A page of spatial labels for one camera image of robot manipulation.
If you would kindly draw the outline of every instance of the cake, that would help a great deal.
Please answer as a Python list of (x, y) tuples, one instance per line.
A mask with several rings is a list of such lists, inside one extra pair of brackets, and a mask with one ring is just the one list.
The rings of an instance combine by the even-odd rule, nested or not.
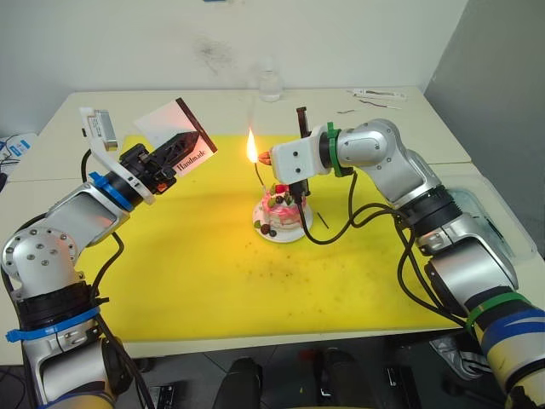
[[(307, 205), (303, 197), (303, 209)], [(301, 217), (297, 204), (290, 194), (288, 185), (272, 185), (261, 199), (260, 206), (262, 217), (254, 223), (261, 234), (274, 237), (278, 232), (291, 231), (301, 228)]]

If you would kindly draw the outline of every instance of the green zip tie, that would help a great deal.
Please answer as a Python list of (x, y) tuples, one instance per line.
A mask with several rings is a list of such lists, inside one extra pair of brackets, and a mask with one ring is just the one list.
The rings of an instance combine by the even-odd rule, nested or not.
[(471, 310), (468, 316), (468, 320), (466, 321), (466, 330), (471, 333), (471, 330), (473, 329), (473, 323), (482, 313), (505, 302), (515, 300), (524, 301), (531, 305), (531, 302), (529, 302), (523, 295), (519, 294), (518, 292), (506, 292), (493, 298), (489, 298), (488, 300), (482, 302), (477, 307)]
[(333, 170), (335, 171), (335, 176), (342, 177), (341, 164), (339, 164), (339, 159), (337, 157), (337, 136), (341, 130), (336, 130), (333, 128), (333, 123), (327, 123), (327, 139), (330, 141), (330, 156), (331, 163), (333, 164)]

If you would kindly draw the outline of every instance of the yellow cutting board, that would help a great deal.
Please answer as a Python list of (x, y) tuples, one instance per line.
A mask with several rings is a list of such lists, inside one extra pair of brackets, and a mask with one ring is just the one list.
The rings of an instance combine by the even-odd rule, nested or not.
[[(350, 228), (331, 245), (303, 238), (264, 240), (252, 226), (262, 196), (246, 136), (213, 136), (218, 152), (155, 204), (141, 204), (119, 228), (126, 250), (100, 285), (102, 311), (124, 341), (245, 337), (325, 331), (445, 328), (451, 323), (414, 304), (399, 288), (402, 245), (390, 216)], [(295, 136), (256, 136), (261, 151)], [(142, 137), (131, 136), (125, 146)], [(265, 183), (270, 167), (258, 164)], [(351, 177), (332, 173), (310, 182), (312, 234), (333, 236), (347, 219)], [(355, 206), (383, 202), (359, 172)], [(83, 252), (77, 268), (88, 282), (116, 250), (112, 238)], [(424, 259), (418, 256), (423, 265)], [(406, 282), (426, 298), (409, 266)]]

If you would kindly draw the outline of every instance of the flame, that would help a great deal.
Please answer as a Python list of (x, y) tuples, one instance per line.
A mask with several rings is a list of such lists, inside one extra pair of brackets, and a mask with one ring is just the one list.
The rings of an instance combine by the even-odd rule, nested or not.
[(246, 156), (248, 156), (251, 163), (257, 163), (257, 148), (255, 147), (254, 133), (251, 128), (248, 132), (248, 141), (246, 142)]

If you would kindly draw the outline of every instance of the paper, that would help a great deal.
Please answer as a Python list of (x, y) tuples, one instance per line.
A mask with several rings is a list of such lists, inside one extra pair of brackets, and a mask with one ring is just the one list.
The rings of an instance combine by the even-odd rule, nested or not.
[(189, 173), (217, 151), (214, 142), (181, 98), (135, 120), (135, 125), (155, 148), (180, 133), (199, 133), (192, 152), (174, 166), (179, 176)]

